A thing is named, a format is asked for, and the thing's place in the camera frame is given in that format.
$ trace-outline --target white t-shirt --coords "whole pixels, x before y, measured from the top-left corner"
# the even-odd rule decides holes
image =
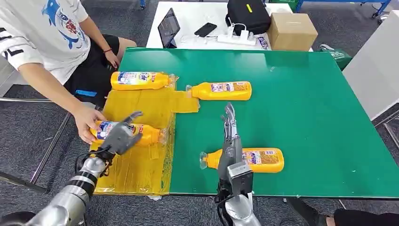
[[[16,69],[41,63],[61,84],[88,55],[80,0],[0,0],[0,52]]]

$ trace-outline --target green bag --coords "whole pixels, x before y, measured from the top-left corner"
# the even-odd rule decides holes
[[[345,51],[342,49],[334,49],[329,47],[327,44],[321,44],[320,45],[320,50],[319,52],[329,52],[331,56],[334,58],[336,61],[338,67],[341,69],[341,71],[349,64],[349,62],[352,60],[352,57],[347,54]]]

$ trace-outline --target yellow plastic bottle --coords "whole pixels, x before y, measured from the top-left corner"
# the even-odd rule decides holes
[[[160,89],[176,81],[176,77],[163,72],[114,72],[111,85],[116,90]]]
[[[249,100],[252,87],[249,81],[203,82],[197,86],[186,86],[190,96],[201,100]]]
[[[201,152],[199,155],[199,167],[217,169],[222,149],[216,152],[206,154]],[[277,173],[284,168],[283,153],[278,148],[261,147],[261,148],[243,148],[242,160],[246,161],[253,172],[256,173]]]
[[[96,124],[100,126],[101,131],[90,129],[90,132],[96,137],[95,142],[102,144],[117,122],[96,121]],[[165,131],[163,129],[155,129],[152,126],[144,124],[130,124],[130,129],[132,130],[133,135],[138,133],[143,134],[141,139],[136,144],[138,146],[147,146],[158,142],[164,143],[166,141]]]

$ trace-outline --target green table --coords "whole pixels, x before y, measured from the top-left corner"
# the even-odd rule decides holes
[[[128,49],[121,71],[164,71],[177,90],[201,82],[250,81],[233,101],[243,147],[277,147],[285,167],[254,175],[255,195],[399,198],[399,169],[328,53]],[[226,101],[177,114],[171,194],[215,194],[215,169],[199,154],[223,143]]]

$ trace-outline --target bottle label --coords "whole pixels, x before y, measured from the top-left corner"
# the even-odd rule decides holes
[[[251,151],[242,154],[242,160],[247,164],[275,164],[279,157],[275,151]]]
[[[156,72],[120,72],[117,83],[123,85],[143,84],[155,81]]]
[[[221,82],[211,83],[212,92],[231,92],[231,91],[243,91],[247,90],[247,84],[245,82]]]
[[[116,124],[118,124],[118,123],[114,122],[114,121],[102,121],[100,123],[101,131],[97,132],[97,136],[96,136],[97,139],[104,140]],[[134,124],[130,124],[128,126],[128,128],[132,131],[133,135],[143,132],[143,125],[138,125],[138,129],[136,129],[137,126],[135,126]]]

